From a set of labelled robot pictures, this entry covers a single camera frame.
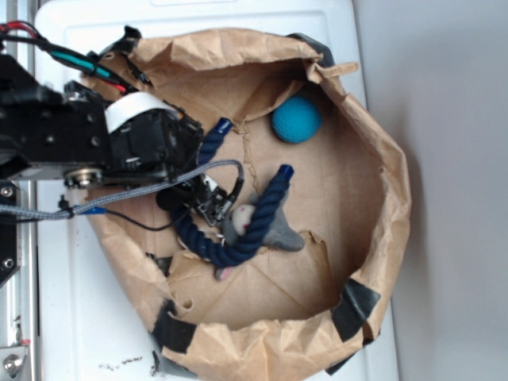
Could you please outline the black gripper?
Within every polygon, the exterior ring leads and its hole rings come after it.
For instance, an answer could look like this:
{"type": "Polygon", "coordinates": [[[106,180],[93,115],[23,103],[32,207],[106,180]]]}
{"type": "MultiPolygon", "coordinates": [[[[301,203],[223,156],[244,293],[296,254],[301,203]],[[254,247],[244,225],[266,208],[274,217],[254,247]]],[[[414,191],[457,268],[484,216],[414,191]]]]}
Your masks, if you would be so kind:
{"type": "MultiPolygon", "coordinates": [[[[145,111],[108,134],[112,162],[103,172],[103,186],[125,189],[175,180],[198,165],[202,125],[186,114],[145,111]]],[[[233,206],[232,194],[209,175],[201,174],[195,206],[209,226],[219,226],[233,206]]]]}

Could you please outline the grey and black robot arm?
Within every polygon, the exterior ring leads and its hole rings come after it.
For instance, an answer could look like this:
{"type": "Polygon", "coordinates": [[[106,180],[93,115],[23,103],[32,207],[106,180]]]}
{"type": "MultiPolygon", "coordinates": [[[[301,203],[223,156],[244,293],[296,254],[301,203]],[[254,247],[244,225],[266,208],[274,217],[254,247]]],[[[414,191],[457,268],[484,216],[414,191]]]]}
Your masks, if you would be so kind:
{"type": "Polygon", "coordinates": [[[15,222],[64,219],[174,187],[180,202],[219,221],[234,197],[219,191],[205,173],[231,127],[222,118],[205,132],[183,110],[146,92],[107,102],[69,82],[58,93],[4,55],[1,181],[60,179],[70,189],[116,187],[118,193],[56,212],[25,210],[5,196],[1,214],[15,222]]]}

